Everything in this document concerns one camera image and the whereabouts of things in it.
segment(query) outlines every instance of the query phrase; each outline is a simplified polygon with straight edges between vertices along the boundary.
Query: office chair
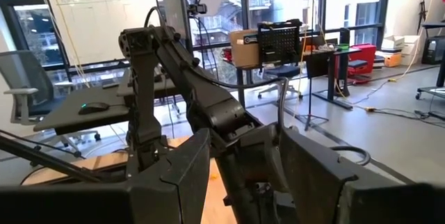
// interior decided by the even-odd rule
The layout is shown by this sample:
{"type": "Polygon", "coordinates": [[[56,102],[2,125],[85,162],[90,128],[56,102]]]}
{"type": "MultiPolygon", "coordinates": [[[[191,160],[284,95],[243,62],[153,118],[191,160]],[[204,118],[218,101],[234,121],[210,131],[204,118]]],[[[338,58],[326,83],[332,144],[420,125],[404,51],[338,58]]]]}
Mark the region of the office chair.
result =
{"type": "MultiPolygon", "coordinates": [[[[53,84],[31,51],[0,53],[0,72],[10,89],[3,93],[13,95],[14,98],[11,123],[24,126],[35,125],[65,99],[64,97],[54,97],[53,84]]],[[[70,89],[73,84],[63,82],[55,86],[70,89]]],[[[61,141],[65,147],[71,146],[79,151],[70,138],[81,141],[81,136],[86,134],[94,134],[96,141],[100,140],[97,131],[82,131],[53,136],[42,142],[55,141],[57,143],[61,141]]]]}
{"type": "MultiPolygon", "coordinates": [[[[300,75],[300,67],[294,66],[294,65],[282,65],[279,67],[274,67],[271,69],[264,70],[263,73],[264,73],[264,75],[266,75],[267,77],[270,77],[271,79],[275,78],[275,77],[286,77],[288,79],[292,79],[292,78],[300,75]]],[[[272,92],[274,90],[277,90],[278,95],[279,95],[281,89],[282,89],[282,83],[279,82],[279,83],[271,86],[270,88],[267,88],[265,90],[258,92],[258,99],[262,98],[261,94],[267,93],[267,92],[272,92]]],[[[302,99],[302,95],[300,94],[300,92],[297,91],[292,85],[289,85],[287,90],[292,93],[297,93],[298,97],[300,99],[302,99]]]]}

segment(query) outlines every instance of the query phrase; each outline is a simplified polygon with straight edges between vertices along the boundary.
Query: gray floor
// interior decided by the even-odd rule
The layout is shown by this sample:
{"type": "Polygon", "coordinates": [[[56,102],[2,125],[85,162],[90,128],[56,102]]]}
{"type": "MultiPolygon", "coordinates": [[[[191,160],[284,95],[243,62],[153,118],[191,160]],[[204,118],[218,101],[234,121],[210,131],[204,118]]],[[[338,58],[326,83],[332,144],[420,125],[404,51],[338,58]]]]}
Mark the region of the gray floor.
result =
{"type": "MultiPolygon", "coordinates": [[[[429,68],[431,66],[418,65],[412,71],[429,68]]],[[[400,74],[406,67],[397,67],[374,72],[373,79],[381,79],[400,74]]],[[[370,99],[361,103],[362,106],[374,106],[377,108],[403,109],[413,111],[415,109],[428,111],[431,96],[424,95],[422,100],[415,100],[416,89],[422,86],[435,84],[438,69],[427,69],[424,71],[407,74],[398,83],[388,83],[381,90],[371,96],[370,99]]],[[[377,88],[384,80],[377,80],[365,86],[350,87],[352,102],[366,97],[372,89],[377,88]]],[[[317,78],[313,82],[313,91],[326,89],[326,78],[317,78]]],[[[275,92],[264,94],[262,99],[257,98],[257,92],[261,89],[247,90],[245,93],[246,107],[254,116],[258,117],[264,124],[276,121],[277,107],[273,102],[277,99],[275,92]]],[[[308,81],[301,80],[300,90],[303,94],[308,93],[308,81]]],[[[296,125],[302,134],[326,146],[338,145],[336,141],[342,140],[351,145],[356,145],[368,150],[372,157],[386,166],[398,171],[414,181],[445,182],[445,158],[441,153],[445,147],[443,143],[445,130],[425,123],[394,117],[390,115],[376,115],[366,113],[361,109],[353,111],[344,110],[338,106],[328,104],[316,97],[313,98],[313,114],[329,118],[330,121],[320,125],[320,129],[311,129],[304,132],[304,125],[292,117],[285,115],[285,124],[296,125]]],[[[297,105],[297,114],[307,113],[308,96],[301,102],[297,102],[296,95],[288,95],[286,107],[294,111],[297,105]]],[[[432,101],[432,109],[441,111],[445,106],[445,100],[435,99],[432,101]]],[[[185,103],[178,103],[181,113],[177,115],[171,111],[171,120],[167,106],[155,108],[155,116],[163,125],[163,133],[169,137],[187,136],[192,134],[190,126],[186,122],[185,103]]],[[[124,144],[116,138],[115,134],[124,138],[127,130],[125,122],[98,128],[102,135],[102,141],[95,142],[92,136],[86,136],[86,141],[79,144],[84,156],[93,157],[112,152],[124,147],[124,144]]],[[[67,161],[73,161],[74,157],[65,155],[59,151],[50,151],[51,155],[60,157],[67,161]]],[[[345,154],[349,159],[358,159],[353,154],[345,154]]],[[[18,184],[24,176],[32,171],[29,162],[0,152],[0,185],[18,184]]],[[[369,164],[367,168],[397,180],[385,171],[369,164]]]]}

